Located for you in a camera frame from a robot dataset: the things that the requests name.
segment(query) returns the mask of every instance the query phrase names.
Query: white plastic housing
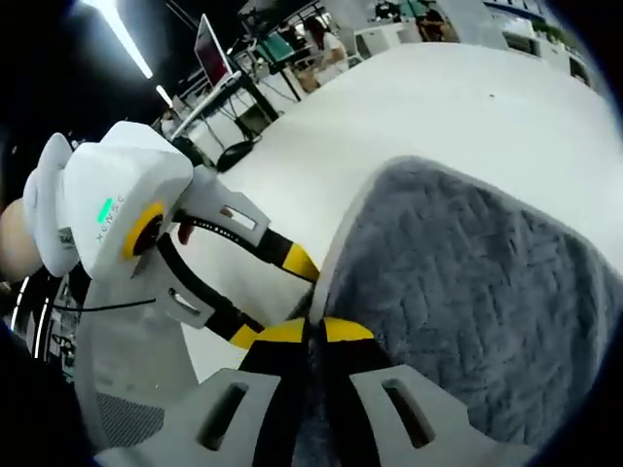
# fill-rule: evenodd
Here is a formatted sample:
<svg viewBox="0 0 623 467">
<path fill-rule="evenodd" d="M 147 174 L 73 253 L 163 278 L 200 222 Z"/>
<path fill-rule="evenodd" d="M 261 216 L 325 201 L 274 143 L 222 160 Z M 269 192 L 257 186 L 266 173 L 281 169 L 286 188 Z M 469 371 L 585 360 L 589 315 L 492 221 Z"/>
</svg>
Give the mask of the white plastic housing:
<svg viewBox="0 0 623 467">
<path fill-rule="evenodd" d="M 87 274 L 93 280 L 131 277 L 138 258 L 123 258 L 128 233 L 153 202 L 163 204 L 166 217 L 192 178 L 193 165 L 181 153 L 81 145 L 63 171 L 57 206 Z M 112 204 L 105 210 L 108 199 Z"/>
</svg>

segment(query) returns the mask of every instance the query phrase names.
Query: white table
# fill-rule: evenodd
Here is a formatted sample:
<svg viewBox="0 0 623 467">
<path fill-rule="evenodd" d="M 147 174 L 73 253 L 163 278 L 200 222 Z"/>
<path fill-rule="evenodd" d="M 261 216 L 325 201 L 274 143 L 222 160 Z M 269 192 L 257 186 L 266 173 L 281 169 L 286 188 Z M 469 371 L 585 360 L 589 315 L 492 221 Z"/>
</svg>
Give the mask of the white table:
<svg viewBox="0 0 623 467">
<path fill-rule="evenodd" d="M 321 265 L 366 178 L 416 155 L 483 181 L 577 231 L 623 272 L 623 143 L 605 102 L 540 60 L 462 44 L 373 57 L 270 126 L 222 181 L 244 192 Z M 197 231 L 179 251 L 237 306 L 278 322 L 305 290 L 228 241 Z M 184 329 L 199 380 L 242 356 Z"/>
</svg>

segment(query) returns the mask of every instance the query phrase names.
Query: computer screen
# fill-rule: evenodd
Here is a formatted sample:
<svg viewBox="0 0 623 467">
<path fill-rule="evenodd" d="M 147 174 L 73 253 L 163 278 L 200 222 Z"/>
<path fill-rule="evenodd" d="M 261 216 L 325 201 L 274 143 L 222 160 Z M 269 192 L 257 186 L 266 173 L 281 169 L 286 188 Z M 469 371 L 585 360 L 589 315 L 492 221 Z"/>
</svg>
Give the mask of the computer screen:
<svg viewBox="0 0 623 467">
<path fill-rule="evenodd" d="M 197 41 L 195 42 L 195 55 L 213 87 L 218 86 L 233 75 L 232 67 L 227 56 L 223 53 L 206 15 L 202 15 L 202 22 L 199 25 Z"/>
</svg>

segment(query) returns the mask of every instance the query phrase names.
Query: person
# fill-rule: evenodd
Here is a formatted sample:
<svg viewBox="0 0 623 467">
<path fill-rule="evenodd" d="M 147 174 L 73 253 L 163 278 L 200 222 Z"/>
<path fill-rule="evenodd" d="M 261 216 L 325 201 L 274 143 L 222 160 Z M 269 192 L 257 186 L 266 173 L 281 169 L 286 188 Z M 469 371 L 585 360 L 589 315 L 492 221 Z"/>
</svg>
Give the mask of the person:
<svg viewBox="0 0 623 467">
<path fill-rule="evenodd" d="M 175 124 L 175 120 L 173 119 L 173 113 L 170 109 L 166 109 L 165 114 L 160 120 L 160 129 L 163 133 L 163 136 L 170 141 L 173 137 L 173 133 L 175 133 L 176 128 L 177 125 Z"/>
<path fill-rule="evenodd" d="M 434 10 L 429 2 L 425 2 L 426 16 L 418 20 L 420 33 L 426 42 L 443 42 L 442 27 L 446 24 L 441 14 Z"/>
<path fill-rule="evenodd" d="M 381 19 L 392 19 L 393 22 L 400 22 L 400 7 L 395 3 L 381 0 L 374 9 L 376 21 Z"/>
<path fill-rule="evenodd" d="M 348 56 L 344 44 L 327 31 L 318 18 L 307 18 L 303 21 L 303 25 L 322 51 L 322 60 L 313 73 L 318 84 L 322 86 L 348 71 Z"/>
<path fill-rule="evenodd" d="M 299 36 L 299 33 L 296 32 L 292 24 L 288 24 L 285 21 L 282 22 L 277 32 L 281 38 L 290 45 L 293 51 L 299 51 L 305 46 L 305 39 Z"/>
</svg>

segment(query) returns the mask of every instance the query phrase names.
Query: gray cloth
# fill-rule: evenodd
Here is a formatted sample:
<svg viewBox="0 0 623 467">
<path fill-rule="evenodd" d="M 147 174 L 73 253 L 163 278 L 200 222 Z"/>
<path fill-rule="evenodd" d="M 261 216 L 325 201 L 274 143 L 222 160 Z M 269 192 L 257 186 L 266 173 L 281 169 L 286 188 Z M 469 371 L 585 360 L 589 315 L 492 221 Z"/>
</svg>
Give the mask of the gray cloth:
<svg viewBox="0 0 623 467">
<path fill-rule="evenodd" d="M 591 387 L 622 304 L 619 278 L 590 245 L 408 159 L 364 202 L 327 314 L 372 330 L 393 363 L 466 404 L 478 430 L 538 448 Z M 308 413 L 296 465 L 330 465 L 323 418 Z"/>
<path fill-rule="evenodd" d="M 163 409 L 134 404 L 101 392 L 97 393 L 97 406 L 110 448 L 127 448 L 142 443 L 165 424 Z"/>
</svg>

